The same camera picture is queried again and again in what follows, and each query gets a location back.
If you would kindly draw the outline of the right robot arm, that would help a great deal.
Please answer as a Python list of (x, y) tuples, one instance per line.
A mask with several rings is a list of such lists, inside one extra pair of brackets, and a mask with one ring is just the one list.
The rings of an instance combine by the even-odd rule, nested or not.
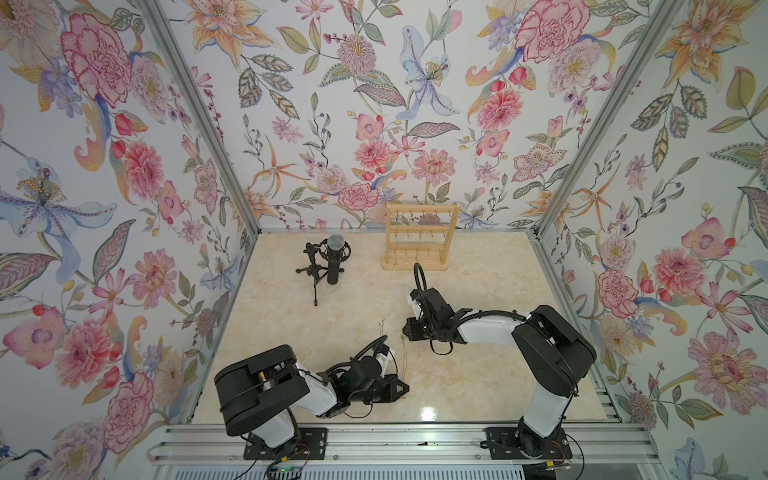
[(527, 315), (517, 311), (454, 310), (438, 290), (427, 286), (424, 269), (413, 265), (415, 289), (409, 295), (414, 316), (403, 334), (412, 342), (493, 344), (516, 349), (537, 382), (526, 413), (501, 444), (524, 458), (539, 459), (566, 436), (562, 423), (579, 382), (597, 360), (593, 345), (560, 313), (540, 305)]

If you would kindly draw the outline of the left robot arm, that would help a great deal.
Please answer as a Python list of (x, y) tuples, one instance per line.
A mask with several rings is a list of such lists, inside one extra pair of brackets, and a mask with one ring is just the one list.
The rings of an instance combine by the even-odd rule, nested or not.
[(331, 419), (355, 403), (391, 404), (409, 393), (386, 340), (383, 335), (321, 372), (305, 368), (289, 345), (225, 367), (214, 384), (226, 434), (277, 459), (309, 454), (313, 441), (301, 432), (294, 407)]

